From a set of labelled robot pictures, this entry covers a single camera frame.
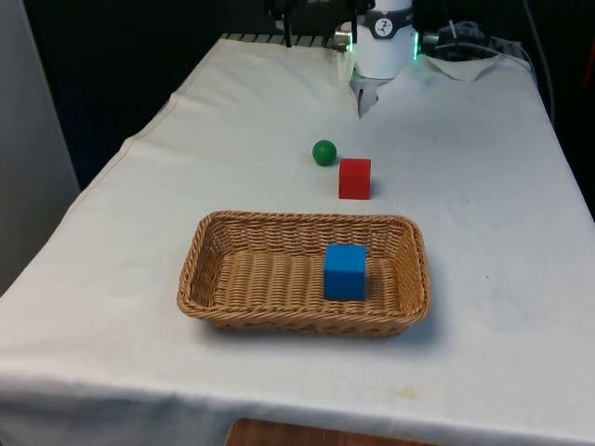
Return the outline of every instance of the stain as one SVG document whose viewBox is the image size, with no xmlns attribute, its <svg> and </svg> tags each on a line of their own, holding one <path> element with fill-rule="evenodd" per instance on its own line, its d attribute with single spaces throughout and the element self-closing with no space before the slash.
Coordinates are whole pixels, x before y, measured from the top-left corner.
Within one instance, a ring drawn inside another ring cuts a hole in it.
<svg viewBox="0 0 595 446">
<path fill-rule="evenodd" d="M 398 390 L 393 388 L 384 388 L 384 387 L 373 387 L 371 388 L 374 393 L 382 394 L 385 396 L 393 396 L 404 398 L 406 400 L 415 401 L 419 400 L 419 391 L 415 387 L 405 387 Z"/>
<path fill-rule="evenodd" d="M 397 397 L 405 398 L 406 400 L 417 400 L 419 397 L 415 387 L 406 387 L 403 390 L 394 390 L 392 393 Z"/>
</svg>

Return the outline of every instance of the cable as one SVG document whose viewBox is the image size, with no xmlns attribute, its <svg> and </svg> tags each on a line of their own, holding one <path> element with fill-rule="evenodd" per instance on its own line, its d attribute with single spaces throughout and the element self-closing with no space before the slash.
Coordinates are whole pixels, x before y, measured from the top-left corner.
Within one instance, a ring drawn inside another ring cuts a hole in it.
<svg viewBox="0 0 595 446">
<path fill-rule="evenodd" d="M 537 31 L 536 22 L 533 19 L 533 14 L 531 13 L 531 8 L 529 7 L 528 0 L 522 0 L 522 5 L 524 6 L 524 12 L 527 16 L 527 19 L 529 20 L 529 26 L 531 27 L 531 32 L 533 33 L 533 38 L 535 39 L 535 45 L 537 46 L 537 51 L 539 53 L 539 57 L 541 58 L 541 64 L 543 65 L 543 70 L 546 75 L 546 83 L 548 85 L 549 94 L 549 120 L 551 121 L 551 125 L 554 126 L 556 124 L 556 104 L 554 99 L 554 85 L 551 82 L 551 74 L 549 72 L 548 60 L 546 59 L 546 53 L 543 50 L 543 46 L 541 45 L 539 32 Z"/>
<path fill-rule="evenodd" d="M 511 56 L 510 54 L 503 53 L 503 52 L 498 51 L 496 49 L 489 48 L 487 46 L 475 45 L 475 44 L 468 44 L 466 42 L 459 42 L 458 44 L 439 45 L 439 46 L 436 46 L 434 49 L 448 49 L 448 48 L 456 48 L 458 46 L 459 47 L 462 47 L 462 48 L 480 49 L 480 50 L 486 51 L 488 53 L 492 53 L 492 54 L 495 54 L 495 55 L 498 55 L 498 56 L 503 56 L 503 57 L 505 57 L 507 59 L 513 60 L 516 63 L 522 65 L 524 68 L 527 68 L 526 65 L 523 63 L 523 60 L 521 60 L 519 58 L 515 58 L 514 56 Z M 536 69 L 535 69 L 535 66 L 533 64 L 533 61 L 529 57 L 529 54 L 524 50 L 524 48 L 522 48 L 522 51 L 524 51 L 523 54 L 525 54 L 526 57 L 528 58 L 527 62 L 529 63 L 529 67 L 530 67 L 530 70 L 531 70 L 531 75 L 533 76 L 533 79 L 535 81 L 535 84 L 537 84 L 536 75 L 535 75 Z"/>
<path fill-rule="evenodd" d="M 446 0 L 443 0 L 443 9 L 444 9 L 444 15 L 446 16 L 446 19 L 448 20 L 448 24 L 450 25 L 450 31 L 453 33 L 453 38 L 455 39 L 455 43 L 457 43 L 458 37 L 456 35 L 456 26 L 455 26 L 455 23 L 453 22 L 452 16 L 450 15 L 450 11 L 448 10 L 448 5 L 446 4 Z"/>
</svg>

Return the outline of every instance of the red cube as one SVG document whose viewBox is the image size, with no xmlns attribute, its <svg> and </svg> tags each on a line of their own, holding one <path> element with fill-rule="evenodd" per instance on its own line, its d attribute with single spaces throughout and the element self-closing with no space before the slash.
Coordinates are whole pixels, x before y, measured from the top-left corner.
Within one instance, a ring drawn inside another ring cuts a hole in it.
<svg viewBox="0 0 595 446">
<path fill-rule="evenodd" d="M 338 198 L 370 199 L 371 160 L 341 160 L 338 170 Z"/>
</svg>

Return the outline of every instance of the blue block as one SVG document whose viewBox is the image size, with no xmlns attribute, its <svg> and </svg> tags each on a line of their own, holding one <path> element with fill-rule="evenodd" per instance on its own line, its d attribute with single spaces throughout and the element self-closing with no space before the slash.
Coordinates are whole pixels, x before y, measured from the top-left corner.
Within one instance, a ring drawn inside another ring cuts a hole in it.
<svg viewBox="0 0 595 446">
<path fill-rule="evenodd" d="M 342 302 L 365 299 L 365 246 L 327 246 L 324 298 Z"/>
</svg>

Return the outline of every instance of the wicker basket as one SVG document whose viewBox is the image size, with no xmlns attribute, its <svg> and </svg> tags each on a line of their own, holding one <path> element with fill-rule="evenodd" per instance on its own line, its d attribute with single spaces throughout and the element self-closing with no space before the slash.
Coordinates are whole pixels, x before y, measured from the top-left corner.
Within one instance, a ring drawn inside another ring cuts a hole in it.
<svg viewBox="0 0 595 446">
<path fill-rule="evenodd" d="M 328 244 L 367 247 L 364 302 L 324 299 Z M 222 329 L 397 335 L 430 310 L 421 232 L 400 216 L 216 212 L 196 230 L 178 306 Z"/>
</svg>

